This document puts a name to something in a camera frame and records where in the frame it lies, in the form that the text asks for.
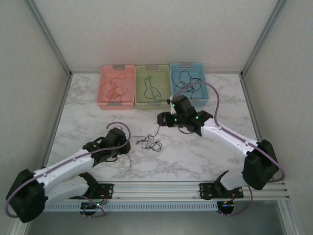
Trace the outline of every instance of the white wall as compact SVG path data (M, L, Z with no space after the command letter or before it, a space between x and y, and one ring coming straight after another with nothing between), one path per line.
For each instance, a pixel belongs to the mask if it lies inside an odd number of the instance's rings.
M240 72L277 0L35 0L73 71L201 62Z
M313 234L313 1L290 0L246 77L306 234Z
M0 234L16 175L43 160L66 76L21 0L0 0Z

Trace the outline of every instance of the marble table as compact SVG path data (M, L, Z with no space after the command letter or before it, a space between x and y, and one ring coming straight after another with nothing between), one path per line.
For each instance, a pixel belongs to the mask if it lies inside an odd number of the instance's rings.
M160 110L101 111L95 100L99 74L74 74L47 166L65 159L89 142L107 134L106 126L120 121L129 126L133 136L155 134ZM237 74L206 74L221 97L218 119L238 133L256 139L244 93ZM216 97L203 108L213 114ZM177 128L160 127L155 137L163 147L160 152L144 150L131 139L130 160L120 155L113 163L101 163L89 171L98 181L213 181L227 169L243 165L234 154L219 144L196 134L184 135Z

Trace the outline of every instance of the plastic basket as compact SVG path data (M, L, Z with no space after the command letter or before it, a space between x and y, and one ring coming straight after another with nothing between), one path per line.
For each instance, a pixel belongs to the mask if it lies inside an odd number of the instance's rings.
M137 109L170 109L166 102L172 95L168 65L136 66L135 90Z
M97 104L101 110L133 109L134 93L134 65L102 67L97 96Z
M203 65L200 63L170 63L172 92L176 94L186 84L205 81ZM206 85L194 85L184 90L183 94L196 107L203 107L209 100Z

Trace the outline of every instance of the light blue plastic basket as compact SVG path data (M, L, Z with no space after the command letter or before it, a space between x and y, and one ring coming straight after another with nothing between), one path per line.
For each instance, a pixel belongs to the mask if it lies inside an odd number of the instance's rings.
M205 82L203 65L201 63L170 63L172 91L176 94L184 84L197 82L195 78ZM209 101L209 93L206 85L195 85L189 88L189 91L182 92L190 103L196 107L203 107Z

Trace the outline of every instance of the pink basket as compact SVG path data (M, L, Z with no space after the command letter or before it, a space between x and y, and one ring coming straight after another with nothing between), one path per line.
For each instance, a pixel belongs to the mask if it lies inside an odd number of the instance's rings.
M102 67L97 104L101 110L134 108L135 66L107 65Z

